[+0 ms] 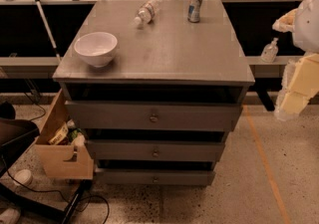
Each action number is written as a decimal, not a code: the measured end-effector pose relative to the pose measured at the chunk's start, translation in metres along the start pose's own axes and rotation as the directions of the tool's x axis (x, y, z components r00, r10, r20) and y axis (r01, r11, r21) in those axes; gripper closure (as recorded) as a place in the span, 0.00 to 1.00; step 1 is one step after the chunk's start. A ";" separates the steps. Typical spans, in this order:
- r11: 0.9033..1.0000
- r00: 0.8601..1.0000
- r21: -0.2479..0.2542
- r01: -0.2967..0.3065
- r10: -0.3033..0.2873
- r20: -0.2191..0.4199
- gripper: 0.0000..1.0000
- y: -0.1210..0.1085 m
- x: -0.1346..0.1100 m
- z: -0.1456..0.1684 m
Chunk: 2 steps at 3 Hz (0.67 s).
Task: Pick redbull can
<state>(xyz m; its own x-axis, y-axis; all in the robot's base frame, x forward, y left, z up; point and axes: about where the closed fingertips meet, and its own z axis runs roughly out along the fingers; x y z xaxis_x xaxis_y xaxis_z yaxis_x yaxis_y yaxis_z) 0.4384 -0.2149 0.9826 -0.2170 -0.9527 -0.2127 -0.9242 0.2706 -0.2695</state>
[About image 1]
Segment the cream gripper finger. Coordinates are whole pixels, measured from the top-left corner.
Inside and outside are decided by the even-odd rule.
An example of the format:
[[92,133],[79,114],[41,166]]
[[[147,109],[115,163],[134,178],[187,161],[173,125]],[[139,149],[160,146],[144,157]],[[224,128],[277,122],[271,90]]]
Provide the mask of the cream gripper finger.
[[276,99],[274,115],[282,121],[297,118],[308,103],[309,100],[299,93],[281,90]]

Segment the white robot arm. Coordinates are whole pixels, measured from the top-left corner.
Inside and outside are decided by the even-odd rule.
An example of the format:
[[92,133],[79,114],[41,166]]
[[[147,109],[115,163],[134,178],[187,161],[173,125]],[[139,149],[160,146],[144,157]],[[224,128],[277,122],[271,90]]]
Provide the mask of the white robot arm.
[[272,28],[291,32],[294,46],[305,52],[297,62],[286,65],[276,100],[276,118],[290,120],[298,117],[319,93],[319,0],[303,0],[277,19]]

